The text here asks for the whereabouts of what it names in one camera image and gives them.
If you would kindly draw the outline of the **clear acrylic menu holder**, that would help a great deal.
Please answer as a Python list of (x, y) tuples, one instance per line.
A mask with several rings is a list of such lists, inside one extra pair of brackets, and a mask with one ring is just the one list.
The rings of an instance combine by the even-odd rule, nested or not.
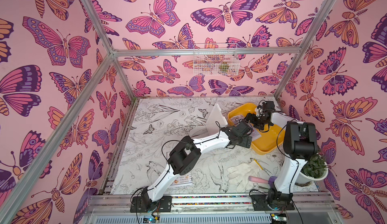
[(205, 125), (206, 130), (209, 135), (214, 135), (219, 132), (219, 128), (227, 126), (227, 119), (222, 115), (221, 108), (216, 103), (207, 118)]

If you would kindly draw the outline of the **pink food menu sheet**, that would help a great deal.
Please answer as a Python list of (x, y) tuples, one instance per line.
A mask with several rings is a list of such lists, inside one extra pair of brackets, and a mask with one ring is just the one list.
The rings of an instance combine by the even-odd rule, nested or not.
[(260, 134), (260, 132), (257, 129), (253, 128), (252, 133), (250, 133), (250, 137), (252, 138), (252, 142), (253, 142), (253, 141), (259, 139), (260, 137), (262, 137), (262, 135)]

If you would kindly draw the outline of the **white yellow menu sheet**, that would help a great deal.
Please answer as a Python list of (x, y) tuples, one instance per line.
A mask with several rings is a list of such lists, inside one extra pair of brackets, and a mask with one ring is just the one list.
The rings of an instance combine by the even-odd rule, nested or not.
[(178, 175), (178, 177), (171, 183), (170, 188), (184, 187), (192, 185), (192, 173), (189, 172), (185, 175)]

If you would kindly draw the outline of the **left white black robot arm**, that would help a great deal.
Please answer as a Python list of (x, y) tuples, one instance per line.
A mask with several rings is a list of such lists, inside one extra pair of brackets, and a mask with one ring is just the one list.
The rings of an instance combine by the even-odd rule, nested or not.
[(203, 138), (185, 136), (170, 151), (166, 159), (166, 167), (162, 174), (150, 186), (141, 192), (141, 200), (145, 204), (159, 201), (170, 185), (180, 176), (189, 173), (201, 155), (218, 148), (241, 146), (250, 148), (253, 128), (245, 121), (234, 126), (221, 127), (215, 134)]

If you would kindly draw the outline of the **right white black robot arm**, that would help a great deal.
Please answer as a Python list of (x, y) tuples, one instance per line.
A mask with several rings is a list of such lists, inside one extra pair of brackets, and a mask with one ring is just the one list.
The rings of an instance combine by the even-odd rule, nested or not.
[(318, 152), (315, 125), (277, 111), (272, 101), (249, 111), (244, 119), (260, 133), (252, 141), (256, 153), (264, 155), (277, 149), (284, 157), (278, 176), (269, 179), (268, 204), (289, 204), (302, 168)]

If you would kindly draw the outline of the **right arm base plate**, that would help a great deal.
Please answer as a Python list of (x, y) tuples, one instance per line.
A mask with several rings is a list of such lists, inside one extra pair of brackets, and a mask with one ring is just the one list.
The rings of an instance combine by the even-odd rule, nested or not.
[(268, 202), (268, 198), (263, 194), (252, 194), (250, 196), (252, 200), (252, 205), (254, 211), (294, 211), (295, 206), (293, 203), (277, 202), (273, 201)]

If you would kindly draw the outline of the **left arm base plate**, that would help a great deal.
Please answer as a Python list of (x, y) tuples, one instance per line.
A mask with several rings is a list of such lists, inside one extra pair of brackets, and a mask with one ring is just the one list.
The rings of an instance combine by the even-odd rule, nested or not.
[(172, 208), (172, 196), (163, 196), (160, 200), (151, 202), (142, 196), (133, 198), (130, 213), (169, 213)]

